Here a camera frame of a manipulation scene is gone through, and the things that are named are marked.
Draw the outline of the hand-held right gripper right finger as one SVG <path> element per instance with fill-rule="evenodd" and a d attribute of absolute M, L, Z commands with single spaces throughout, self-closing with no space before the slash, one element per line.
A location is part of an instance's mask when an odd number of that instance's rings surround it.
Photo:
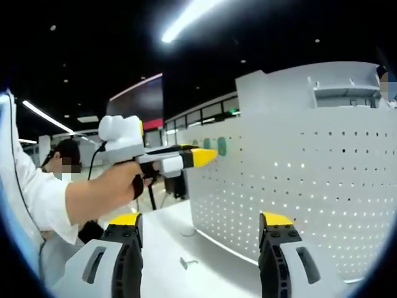
<path fill-rule="evenodd" d="M 302 239 L 284 215 L 259 216 L 262 297 L 341 297 L 344 281 L 316 245 Z"/>

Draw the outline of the person's left hand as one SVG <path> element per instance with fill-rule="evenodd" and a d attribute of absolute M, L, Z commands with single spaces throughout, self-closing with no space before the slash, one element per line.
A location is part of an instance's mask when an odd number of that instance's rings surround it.
<path fill-rule="evenodd" d="M 133 187 L 135 178 L 143 183 L 143 187 L 149 186 L 153 181 L 152 178 L 144 178 L 140 165 L 134 161 L 111 166 L 101 174 L 98 180 L 104 188 L 102 192 L 108 209 L 114 210 L 127 205 L 136 196 L 140 196 L 136 195 Z"/>

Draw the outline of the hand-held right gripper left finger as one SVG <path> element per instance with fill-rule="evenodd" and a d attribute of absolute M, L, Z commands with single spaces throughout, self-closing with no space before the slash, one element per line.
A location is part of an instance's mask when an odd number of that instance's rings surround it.
<path fill-rule="evenodd" d="M 52 287 L 55 297 L 141 297 L 143 216 L 123 214 L 85 244 Z"/>

